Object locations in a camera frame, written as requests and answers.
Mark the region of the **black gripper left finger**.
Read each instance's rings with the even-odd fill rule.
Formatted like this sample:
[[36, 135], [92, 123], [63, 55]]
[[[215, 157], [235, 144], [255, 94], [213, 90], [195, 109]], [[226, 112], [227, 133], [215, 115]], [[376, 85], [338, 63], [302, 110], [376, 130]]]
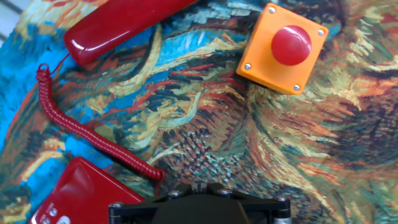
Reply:
[[114, 202], [108, 206], [109, 224], [152, 223], [155, 214], [169, 202], [195, 193], [194, 185], [178, 184], [164, 196], [135, 204]]

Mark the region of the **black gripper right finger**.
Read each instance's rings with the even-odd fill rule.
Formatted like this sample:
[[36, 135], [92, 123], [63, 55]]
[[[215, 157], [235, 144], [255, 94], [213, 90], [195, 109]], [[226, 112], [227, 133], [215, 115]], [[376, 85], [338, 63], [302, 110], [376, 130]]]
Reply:
[[290, 199], [285, 196], [259, 198], [219, 183], [208, 184], [206, 193], [211, 196], [210, 217], [217, 223], [292, 223]]

